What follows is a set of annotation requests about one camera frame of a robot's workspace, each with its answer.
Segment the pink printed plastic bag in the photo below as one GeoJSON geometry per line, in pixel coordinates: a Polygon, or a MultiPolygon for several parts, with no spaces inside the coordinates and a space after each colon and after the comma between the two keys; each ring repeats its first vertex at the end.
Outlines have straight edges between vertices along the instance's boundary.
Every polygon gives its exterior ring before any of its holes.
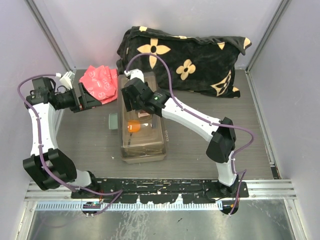
{"type": "Polygon", "coordinates": [[[85,88],[103,105],[118,98],[118,72],[116,68],[92,65],[79,80],[85,88]]]}

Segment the aluminium frame rail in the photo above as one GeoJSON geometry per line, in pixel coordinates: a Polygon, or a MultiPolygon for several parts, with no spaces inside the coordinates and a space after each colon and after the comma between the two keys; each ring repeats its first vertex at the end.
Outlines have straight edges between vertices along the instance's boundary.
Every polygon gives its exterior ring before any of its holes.
{"type": "Polygon", "coordinates": [[[116,194],[104,198],[73,198],[65,187],[42,191],[30,183],[24,200],[35,202],[38,210],[65,210],[98,212],[104,208],[110,211],[179,211],[179,210],[223,210],[235,200],[295,200],[296,193],[290,182],[269,183],[244,182],[239,197],[217,197],[202,193],[174,194],[116,194]]]}

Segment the beige plastic tool box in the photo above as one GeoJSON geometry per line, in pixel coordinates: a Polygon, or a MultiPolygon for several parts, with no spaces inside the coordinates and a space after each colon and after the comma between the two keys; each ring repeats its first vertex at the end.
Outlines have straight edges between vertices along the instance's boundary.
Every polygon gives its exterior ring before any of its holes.
{"type": "Polygon", "coordinates": [[[126,111],[121,91],[117,94],[117,112],[109,114],[108,128],[117,130],[120,156],[128,164],[162,161],[167,155],[168,134],[164,120],[143,110],[126,111]],[[140,122],[139,132],[128,132],[128,121],[140,122]]]}

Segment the black floral plush blanket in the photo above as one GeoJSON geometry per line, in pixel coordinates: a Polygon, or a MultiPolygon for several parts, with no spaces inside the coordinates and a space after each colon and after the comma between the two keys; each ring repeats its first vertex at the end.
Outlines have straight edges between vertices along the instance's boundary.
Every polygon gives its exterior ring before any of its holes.
{"type": "Polygon", "coordinates": [[[118,72],[127,67],[154,72],[162,89],[217,98],[239,98],[235,64],[252,42],[243,36],[191,37],[145,26],[127,30],[117,49],[118,72]]]}

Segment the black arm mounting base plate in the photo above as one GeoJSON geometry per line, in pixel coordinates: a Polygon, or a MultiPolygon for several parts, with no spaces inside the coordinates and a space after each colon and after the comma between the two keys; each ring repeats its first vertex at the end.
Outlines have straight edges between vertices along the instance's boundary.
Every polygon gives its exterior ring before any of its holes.
{"type": "Polygon", "coordinates": [[[213,203],[215,199],[236,197],[239,185],[230,191],[211,179],[98,178],[97,183],[101,193],[122,190],[116,202],[123,204],[172,204],[179,197],[184,204],[213,203]]]}

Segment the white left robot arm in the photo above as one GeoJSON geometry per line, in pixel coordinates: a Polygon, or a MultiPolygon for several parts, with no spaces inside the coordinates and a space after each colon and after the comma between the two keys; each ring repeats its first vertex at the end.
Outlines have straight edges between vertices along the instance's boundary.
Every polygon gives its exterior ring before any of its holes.
{"type": "Polygon", "coordinates": [[[100,185],[90,171],[78,170],[74,162],[58,147],[56,133],[56,113],[70,109],[78,113],[102,103],[91,96],[80,83],[80,96],[73,87],[74,73],[58,73],[64,92],[58,91],[53,74],[36,75],[29,78],[33,89],[23,97],[32,123],[32,148],[30,156],[24,159],[24,170],[43,190],[65,186],[73,192],[82,191],[88,198],[95,198],[100,193],[100,185]]]}

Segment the orange tape measure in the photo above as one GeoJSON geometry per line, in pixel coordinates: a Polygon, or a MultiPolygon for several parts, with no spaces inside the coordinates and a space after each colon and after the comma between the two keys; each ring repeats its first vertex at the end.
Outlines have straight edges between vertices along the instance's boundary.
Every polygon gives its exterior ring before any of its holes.
{"type": "Polygon", "coordinates": [[[137,133],[141,129],[141,123],[138,120],[129,120],[127,122],[127,130],[129,133],[137,133]]]}

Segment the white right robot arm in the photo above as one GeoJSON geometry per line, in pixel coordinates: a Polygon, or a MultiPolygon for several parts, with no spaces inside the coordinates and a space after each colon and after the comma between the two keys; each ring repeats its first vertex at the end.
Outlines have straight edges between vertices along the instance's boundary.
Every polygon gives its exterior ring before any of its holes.
{"type": "Polygon", "coordinates": [[[231,119],[207,116],[172,97],[165,90],[152,91],[147,83],[135,77],[121,89],[128,112],[143,110],[151,115],[177,122],[194,131],[208,142],[205,154],[213,160],[218,171],[219,191],[231,197],[238,188],[239,175],[232,167],[236,134],[231,119]]]}

